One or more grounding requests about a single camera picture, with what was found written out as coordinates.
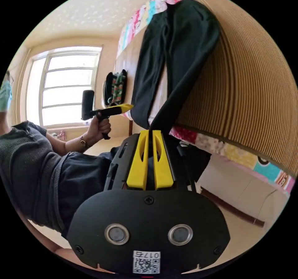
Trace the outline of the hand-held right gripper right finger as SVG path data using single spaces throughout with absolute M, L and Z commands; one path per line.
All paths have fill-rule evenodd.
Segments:
M 152 131 L 155 189 L 171 188 L 174 184 L 163 136 L 160 130 Z

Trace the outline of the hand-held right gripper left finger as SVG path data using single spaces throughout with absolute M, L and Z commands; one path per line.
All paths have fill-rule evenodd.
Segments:
M 149 131 L 140 132 L 126 184 L 129 188 L 145 190 L 148 171 Z

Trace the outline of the person's left hand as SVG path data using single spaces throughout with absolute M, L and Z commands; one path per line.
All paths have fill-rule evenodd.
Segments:
M 80 139 L 81 144 L 84 147 L 92 147 L 102 139 L 109 139 L 108 134 L 110 131 L 111 124 L 109 118 L 97 115 L 91 120 L 87 132 L 82 135 Z

